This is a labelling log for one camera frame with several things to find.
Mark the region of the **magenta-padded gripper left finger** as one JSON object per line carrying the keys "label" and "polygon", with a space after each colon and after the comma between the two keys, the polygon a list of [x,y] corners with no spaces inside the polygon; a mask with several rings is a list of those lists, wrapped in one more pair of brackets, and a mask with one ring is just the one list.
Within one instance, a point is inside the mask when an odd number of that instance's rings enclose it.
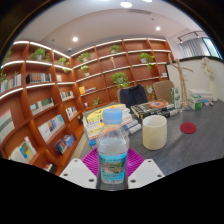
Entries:
{"label": "magenta-padded gripper left finger", "polygon": [[98,172],[98,153],[97,149],[93,149],[81,159],[73,159],[62,171],[60,177],[78,186],[95,189]]}

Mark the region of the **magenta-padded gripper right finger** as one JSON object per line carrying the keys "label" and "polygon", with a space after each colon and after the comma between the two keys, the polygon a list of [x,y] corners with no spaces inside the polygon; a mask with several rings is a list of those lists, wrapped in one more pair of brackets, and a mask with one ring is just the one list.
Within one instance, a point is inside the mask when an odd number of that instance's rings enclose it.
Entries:
{"label": "magenta-padded gripper right finger", "polygon": [[128,150],[127,162],[127,186],[129,189],[140,188],[164,177],[163,172],[153,159],[144,159],[133,149]]}

